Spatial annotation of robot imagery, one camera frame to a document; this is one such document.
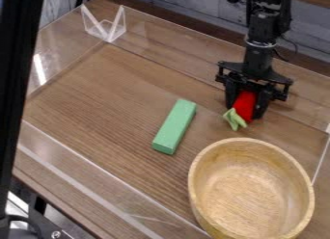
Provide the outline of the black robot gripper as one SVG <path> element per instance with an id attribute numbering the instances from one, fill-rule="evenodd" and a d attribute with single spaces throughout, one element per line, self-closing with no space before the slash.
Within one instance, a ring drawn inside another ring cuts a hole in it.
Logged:
<path id="1" fill-rule="evenodd" d="M 240 90 L 257 93 L 253 109 L 253 118 L 263 117 L 271 100 L 284 101 L 292 80 L 277 74 L 272 69 L 273 47 L 245 45 L 243 62 L 217 63 L 219 72 L 215 81 L 225 87 L 225 106 L 228 109 L 237 98 Z"/>

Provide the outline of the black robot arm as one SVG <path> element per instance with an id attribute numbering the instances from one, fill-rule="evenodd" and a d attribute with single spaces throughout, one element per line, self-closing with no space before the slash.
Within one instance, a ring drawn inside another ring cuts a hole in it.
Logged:
<path id="1" fill-rule="evenodd" d="M 231 4 L 240 0 L 227 0 Z M 220 61 L 215 81 L 224 86 L 225 106 L 244 120 L 264 116 L 269 103 L 284 101 L 293 81 L 272 67 L 276 40 L 289 30 L 291 0 L 245 0 L 244 54 L 240 63 Z"/>

